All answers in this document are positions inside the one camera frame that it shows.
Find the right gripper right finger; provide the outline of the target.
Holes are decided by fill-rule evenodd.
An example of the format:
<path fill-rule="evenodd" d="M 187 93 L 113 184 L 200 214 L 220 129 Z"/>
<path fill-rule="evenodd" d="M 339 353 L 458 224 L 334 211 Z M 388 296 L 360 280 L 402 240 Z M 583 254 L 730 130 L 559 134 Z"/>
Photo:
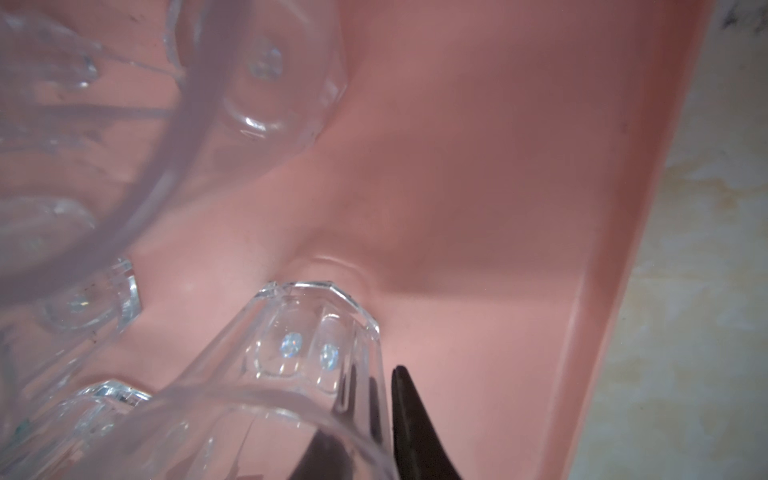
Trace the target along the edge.
<path fill-rule="evenodd" d="M 400 478 L 460 479 L 403 365 L 392 372 L 391 397 L 394 458 Z"/>

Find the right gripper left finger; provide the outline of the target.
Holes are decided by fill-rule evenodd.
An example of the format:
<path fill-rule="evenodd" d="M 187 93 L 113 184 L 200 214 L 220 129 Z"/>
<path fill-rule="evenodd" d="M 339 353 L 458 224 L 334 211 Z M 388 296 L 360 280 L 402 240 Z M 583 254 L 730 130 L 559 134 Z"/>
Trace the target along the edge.
<path fill-rule="evenodd" d="M 354 443 L 350 439 L 318 429 L 288 479 L 352 480 L 358 473 L 353 448 Z"/>

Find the clear cup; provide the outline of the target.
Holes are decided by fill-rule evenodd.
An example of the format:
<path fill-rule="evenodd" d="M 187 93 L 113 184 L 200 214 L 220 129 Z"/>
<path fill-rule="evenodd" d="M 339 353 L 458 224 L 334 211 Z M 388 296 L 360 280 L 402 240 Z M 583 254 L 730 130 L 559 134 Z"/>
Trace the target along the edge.
<path fill-rule="evenodd" d="M 380 329 L 330 282 L 264 287 L 71 479 L 288 479 L 316 430 L 354 443 L 354 479 L 394 479 Z"/>
<path fill-rule="evenodd" d="M 3 479 L 61 479 L 152 395 L 116 379 L 84 387 L 21 422 L 1 448 Z"/>
<path fill-rule="evenodd" d="M 1 218 L 1 302 L 60 292 L 165 212 L 308 148 L 348 83 L 335 1 L 5 1 L 1 196 L 90 227 Z"/>
<path fill-rule="evenodd" d="M 93 230 L 79 202 L 16 197 L 1 203 L 1 270 L 30 266 Z M 1 311 L 1 422 L 13 427 L 52 398 L 98 347 L 141 313 L 125 258 L 59 293 Z"/>

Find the pink tray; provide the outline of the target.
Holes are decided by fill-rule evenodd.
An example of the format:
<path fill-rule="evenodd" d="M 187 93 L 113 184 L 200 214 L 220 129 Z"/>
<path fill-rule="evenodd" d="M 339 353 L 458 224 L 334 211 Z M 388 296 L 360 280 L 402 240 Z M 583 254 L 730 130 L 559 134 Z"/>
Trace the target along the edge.
<path fill-rule="evenodd" d="M 21 422 L 153 398 L 267 285 L 330 282 L 379 326 L 393 458 L 403 365 L 460 479 L 562 479 L 712 5 L 335 2 L 323 130 L 87 275 L 129 260 L 141 313 Z"/>

